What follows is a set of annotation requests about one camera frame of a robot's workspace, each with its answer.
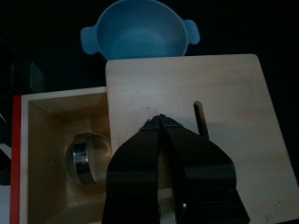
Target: blue pot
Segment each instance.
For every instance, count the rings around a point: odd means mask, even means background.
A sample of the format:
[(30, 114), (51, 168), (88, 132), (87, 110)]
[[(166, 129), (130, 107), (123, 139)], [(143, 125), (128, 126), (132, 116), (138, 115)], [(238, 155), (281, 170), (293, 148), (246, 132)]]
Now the blue pot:
[(102, 53), (107, 60), (173, 57), (201, 42), (201, 34), (194, 21), (182, 20), (163, 3), (120, 0), (82, 29), (80, 41), (87, 54)]

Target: black background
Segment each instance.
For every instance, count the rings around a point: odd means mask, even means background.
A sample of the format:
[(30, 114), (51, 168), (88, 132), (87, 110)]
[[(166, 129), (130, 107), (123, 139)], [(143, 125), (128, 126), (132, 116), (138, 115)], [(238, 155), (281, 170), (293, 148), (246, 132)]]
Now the black background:
[[(106, 85), (106, 60), (80, 47), (106, 0), (3, 0), (0, 40), (16, 61), (34, 61), (46, 91)], [(259, 57), (285, 142), (299, 178), (299, 3), (257, 0), (163, 0), (201, 29), (187, 55), (254, 53)]]

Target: open wooden box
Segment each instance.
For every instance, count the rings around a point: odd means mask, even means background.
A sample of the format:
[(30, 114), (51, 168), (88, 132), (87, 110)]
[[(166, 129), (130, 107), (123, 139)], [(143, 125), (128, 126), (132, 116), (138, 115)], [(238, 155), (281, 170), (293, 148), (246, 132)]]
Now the open wooden box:
[(106, 184), (76, 185), (63, 164), (74, 136), (84, 132), (110, 137), (106, 87), (23, 96), (22, 224), (100, 223)]

